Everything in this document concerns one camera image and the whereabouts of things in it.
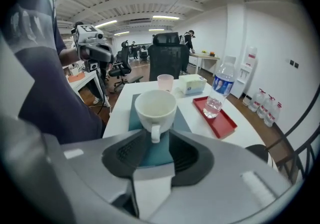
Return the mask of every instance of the water bottle on floor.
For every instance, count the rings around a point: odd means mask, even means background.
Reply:
[[[269,113],[264,117],[264,123],[266,126],[271,127],[273,123],[278,120],[281,108],[282,105],[278,102],[277,105],[270,109]]]
[[[226,56],[224,62],[215,73],[212,90],[203,108],[207,118],[215,118],[230,94],[235,79],[236,57]]]
[[[273,107],[274,105],[274,100],[275,98],[270,96],[269,98],[265,99],[265,101],[262,103],[262,105],[258,108],[256,113],[260,118],[264,118],[266,114],[269,112],[269,110]]]
[[[248,106],[248,108],[252,111],[252,112],[256,112],[258,110],[258,108],[260,107],[260,105],[264,102],[265,100],[265,92],[262,89],[259,89],[260,91],[258,91],[251,99],[250,104]]]

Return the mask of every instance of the shoe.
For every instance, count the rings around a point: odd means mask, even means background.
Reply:
[[[106,106],[106,107],[107,107],[107,101],[109,101],[109,96],[105,97],[104,106]]]
[[[97,97],[95,97],[95,99],[94,99],[94,101],[93,101],[93,105],[97,105],[99,101],[100,101],[100,99],[97,98]]]

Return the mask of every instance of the black office chair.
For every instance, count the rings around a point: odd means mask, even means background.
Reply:
[[[131,67],[128,62],[129,58],[129,46],[128,41],[124,41],[122,44],[121,52],[117,54],[117,61],[113,64],[113,69],[109,71],[110,77],[121,78],[121,81],[114,83],[114,92],[117,92],[117,89],[125,84],[139,83],[140,79],[143,78],[143,75],[135,76],[130,80],[126,80],[123,77],[131,73]]]
[[[145,45],[143,45],[141,47],[141,52],[140,52],[140,56],[139,57],[140,57],[140,62],[143,62],[143,61],[148,62],[149,61],[148,60],[149,55],[148,55],[148,52],[146,50],[146,46]]]
[[[159,75],[172,75],[178,79],[182,63],[189,55],[186,45],[180,44],[179,35],[175,33],[156,34],[153,45],[148,48],[150,59],[150,81],[156,81]]]

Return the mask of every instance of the mug handle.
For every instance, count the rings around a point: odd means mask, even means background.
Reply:
[[[152,143],[160,142],[160,125],[159,124],[152,124],[151,141]]]

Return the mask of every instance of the person's arm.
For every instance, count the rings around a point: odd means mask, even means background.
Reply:
[[[191,42],[191,35],[186,34],[186,35],[184,36],[184,40],[185,40],[185,42],[188,44],[189,48],[190,48],[191,50],[193,50],[193,49],[194,49],[194,46],[192,45],[192,42]]]
[[[68,66],[80,60],[76,48],[62,49],[59,53],[59,59],[62,66]]]
[[[68,66],[79,61],[76,48],[67,49],[57,26],[57,18],[53,22],[53,35],[56,51],[62,66]]]

